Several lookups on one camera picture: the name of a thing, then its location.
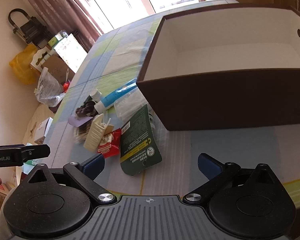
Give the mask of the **red snack packet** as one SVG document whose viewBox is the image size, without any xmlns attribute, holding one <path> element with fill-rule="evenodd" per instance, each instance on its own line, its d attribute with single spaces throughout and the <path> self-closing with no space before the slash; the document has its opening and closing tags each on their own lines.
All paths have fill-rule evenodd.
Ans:
<svg viewBox="0 0 300 240">
<path fill-rule="evenodd" d="M 116 156 L 120 153 L 121 129 L 118 128 L 106 134 L 97 148 L 97 152 L 102 154 L 104 158 Z"/>
</svg>

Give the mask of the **cream plastic hair claw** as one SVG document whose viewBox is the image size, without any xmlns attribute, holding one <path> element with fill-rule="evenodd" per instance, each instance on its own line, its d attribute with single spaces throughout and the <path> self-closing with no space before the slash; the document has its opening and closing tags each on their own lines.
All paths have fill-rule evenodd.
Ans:
<svg viewBox="0 0 300 240">
<path fill-rule="evenodd" d="M 111 119 L 104 123 L 103 118 L 104 114 L 99 114 L 91 122 L 88 135 L 83 144 L 83 147 L 90 152 L 96 152 L 103 137 L 114 129 L 114 126 L 110 124 Z"/>
</svg>

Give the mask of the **green Mentholatum blister card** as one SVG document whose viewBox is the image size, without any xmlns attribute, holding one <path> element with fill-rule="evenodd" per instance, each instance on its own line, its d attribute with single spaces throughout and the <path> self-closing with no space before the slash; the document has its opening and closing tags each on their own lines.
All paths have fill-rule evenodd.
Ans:
<svg viewBox="0 0 300 240">
<path fill-rule="evenodd" d="M 153 129 L 153 115 L 147 105 L 121 127 L 120 165 L 125 174 L 134 176 L 162 161 Z"/>
</svg>

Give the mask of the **dark purple velvet scrunchie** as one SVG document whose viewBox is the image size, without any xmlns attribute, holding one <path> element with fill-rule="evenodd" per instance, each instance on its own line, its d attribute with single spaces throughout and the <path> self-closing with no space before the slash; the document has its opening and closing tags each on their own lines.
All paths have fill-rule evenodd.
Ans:
<svg viewBox="0 0 300 240">
<path fill-rule="evenodd" d="M 97 115 L 97 111 L 95 109 L 96 102 L 87 101 L 81 107 L 78 107 L 75 111 L 75 114 L 78 118 L 83 117 L 94 117 Z"/>
</svg>

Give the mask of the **clear box of floss picks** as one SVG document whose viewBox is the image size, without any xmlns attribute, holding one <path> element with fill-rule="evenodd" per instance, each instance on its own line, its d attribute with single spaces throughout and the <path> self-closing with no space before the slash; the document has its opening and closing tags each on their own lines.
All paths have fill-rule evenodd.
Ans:
<svg viewBox="0 0 300 240">
<path fill-rule="evenodd" d="M 138 88 L 114 102 L 116 115 L 122 122 L 127 122 L 143 106 L 147 106 L 149 113 L 153 113 L 152 107 Z"/>
</svg>

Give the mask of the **blue tube white cap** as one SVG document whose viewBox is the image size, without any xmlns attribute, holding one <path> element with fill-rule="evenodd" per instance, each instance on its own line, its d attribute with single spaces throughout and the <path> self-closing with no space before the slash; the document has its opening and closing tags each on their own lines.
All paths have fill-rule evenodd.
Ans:
<svg viewBox="0 0 300 240">
<path fill-rule="evenodd" d="M 105 97 L 103 97 L 99 102 L 94 105 L 94 108 L 98 114 L 102 114 L 104 111 L 110 109 L 116 100 L 126 95 L 128 92 L 136 88 L 136 79 L 132 79 L 122 85 L 121 87 L 115 89 Z"/>
</svg>

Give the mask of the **white pill bottle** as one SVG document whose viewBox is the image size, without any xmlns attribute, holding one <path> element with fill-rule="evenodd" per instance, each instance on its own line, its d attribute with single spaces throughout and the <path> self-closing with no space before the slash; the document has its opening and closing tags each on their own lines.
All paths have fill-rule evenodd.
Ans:
<svg viewBox="0 0 300 240">
<path fill-rule="evenodd" d="M 89 96 L 84 101 L 84 104 L 89 101 L 94 101 L 97 103 L 101 101 L 102 98 L 103 98 L 102 93 L 97 88 L 95 88 L 90 92 Z"/>
</svg>

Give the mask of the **cotton swab bag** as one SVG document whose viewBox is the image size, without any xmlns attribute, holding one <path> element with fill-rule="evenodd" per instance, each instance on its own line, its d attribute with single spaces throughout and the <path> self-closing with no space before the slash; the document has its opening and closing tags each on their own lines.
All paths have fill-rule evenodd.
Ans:
<svg viewBox="0 0 300 240">
<path fill-rule="evenodd" d="M 90 130 L 90 126 L 91 126 L 91 123 L 87 122 L 87 123 L 85 123 L 79 127 L 76 127 L 74 129 L 74 143 L 80 144 L 80 143 L 85 142 L 85 140 L 88 136 L 89 130 Z"/>
</svg>

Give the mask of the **purple cosmetic tube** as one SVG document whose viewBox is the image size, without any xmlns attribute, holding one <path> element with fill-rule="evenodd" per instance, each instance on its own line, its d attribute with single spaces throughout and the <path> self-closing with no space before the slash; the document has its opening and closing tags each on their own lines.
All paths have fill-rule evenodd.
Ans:
<svg viewBox="0 0 300 240">
<path fill-rule="evenodd" d="M 79 126 L 82 126 L 83 124 L 90 121 L 92 118 L 93 117 L 91 117 L 91 116 L 85 116 L 85 117 L 79 118 L 79 117 L 76 117 L 74 115 L 71 115 L 68 118 L 68 124 L 75 127 L 75 128 L 78 128 Z"/>
</svg>

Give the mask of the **white small box on floor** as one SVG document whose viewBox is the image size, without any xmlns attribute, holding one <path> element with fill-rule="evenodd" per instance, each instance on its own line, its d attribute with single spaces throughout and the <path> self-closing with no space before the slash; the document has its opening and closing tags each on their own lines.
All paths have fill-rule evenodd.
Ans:
<svg viewBox="0 0 300 240">
<path fill-rule="evenodd" d="M 34 142 L 38 145 L 42 144 L 47 136 L 50 126 L 53 122 L 53 118 L 48 117 L 39 124 L 34 134 Z"/>
</svg>

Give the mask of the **clear plastic bag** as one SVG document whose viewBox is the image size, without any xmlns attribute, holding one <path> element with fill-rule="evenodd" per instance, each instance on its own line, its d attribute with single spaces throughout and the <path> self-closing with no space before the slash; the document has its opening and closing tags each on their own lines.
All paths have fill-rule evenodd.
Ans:
<svg viewBox="0 0 300 240">
<path fill-rule="evenodd" d="M 41 72 L 34 94 L 37 101 L 47 105 L 47 107 L 56 107 L 65 96 L 63 87 L 46 67 Z"/>
</svg>

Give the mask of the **yellow plastic bag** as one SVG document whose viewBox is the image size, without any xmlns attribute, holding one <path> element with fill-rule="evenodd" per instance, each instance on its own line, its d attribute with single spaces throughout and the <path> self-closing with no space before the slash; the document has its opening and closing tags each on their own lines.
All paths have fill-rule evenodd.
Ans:
<svg viewBox="0 0 300 240">
<path fill-rule="evenodd" d="M 37 51 L 38 48 L 35 45 L 28 44 L 23 51 L 15 55 L 9 62 L 14 75 L 25 85 L 32 85 L 37 82 L 38 71 L 31 67 L 33 56 Z"/>
</svg>

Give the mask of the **brown cardboard carton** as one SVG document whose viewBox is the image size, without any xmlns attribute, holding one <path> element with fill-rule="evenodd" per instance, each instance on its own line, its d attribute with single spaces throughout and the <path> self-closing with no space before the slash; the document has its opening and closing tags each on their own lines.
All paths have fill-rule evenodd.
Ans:
<svg viewBox="0 0 300 240">
<path fill-rule="evenodd" d="M 58 56 L 50 56 L 43 64 L 42 68 L 46 67 L 48 72 L 61 84 L 66 82 L 66 78 L 72 81 L 75 73 L 69 66 Z"/>
</svg>

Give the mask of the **brown cardboard storage box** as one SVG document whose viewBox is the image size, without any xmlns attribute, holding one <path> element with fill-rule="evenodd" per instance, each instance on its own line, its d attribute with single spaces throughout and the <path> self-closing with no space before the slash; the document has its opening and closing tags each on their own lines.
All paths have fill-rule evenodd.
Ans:
<svg viewBox="0 0 300 240">
<path fill-rule="evenodd" d="M 300 12 L 234 3 L 166 15 L 136 84 L 169 131 L 300 124 Z"/>
</svg>

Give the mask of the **checkered bed sheet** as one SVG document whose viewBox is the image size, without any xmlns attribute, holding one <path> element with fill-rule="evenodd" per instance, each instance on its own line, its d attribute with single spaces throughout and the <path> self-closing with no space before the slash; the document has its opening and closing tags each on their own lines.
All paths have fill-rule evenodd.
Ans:
<svg viewBox="0 0 300 240">
<path fill-rule="evenodd" d="M 47 166 L 60 168 L 70 161 L 92 157 L 74 139 L 68 117 L 93 89 L 108 94 L 137 77 L 163 13 L 148 16 L 102 35 L 75 74 L 45 138 L 51 153 Z M 119 156 L 106 159 L 96 182 L 116 195 L 180 196 L 206 182 L 198 170 L 202 152 L 242 167 L 267 163 L 300 208 L 300 124 L 210 131 L 168 131 L 154 120 L 155 142 L 162 156 L 157 165 L 135 176 L 125 174 Z"/>
</svg>

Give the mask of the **black folding hand trolley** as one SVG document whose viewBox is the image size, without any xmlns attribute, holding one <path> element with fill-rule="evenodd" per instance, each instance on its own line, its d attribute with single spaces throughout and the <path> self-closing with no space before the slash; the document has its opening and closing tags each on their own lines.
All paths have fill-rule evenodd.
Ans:
<svg viewBox="0 0 300 240">
<path fill-rule="evenodd" d="M 19 27 L 11 18 L 13 13 L 20 13 L 27 19 L 27 22 Z M 48 38 L 51 37 L 47 27 L 36 17 L 29 16 L 28 13 L 20 8 L 11 10 L 8 14 L 8 21 L 13 27 L 13 33 L 19 36 L 26 44 L 32 44 L 38 49 L 46 46 Z"/>
</svg>

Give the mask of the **pink curtain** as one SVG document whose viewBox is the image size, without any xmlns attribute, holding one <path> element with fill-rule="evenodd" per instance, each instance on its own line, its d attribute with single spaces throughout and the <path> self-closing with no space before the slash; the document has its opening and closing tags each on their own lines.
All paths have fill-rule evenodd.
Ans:
<svg viewBox="0 0 300 240">
<path fill-rule="evenodd" d="M 56 34 L 74 32 L 77 41 L 89 51 L 103 34 L 87 0 L 28 0 L 37 14 Z"/>
</svg>

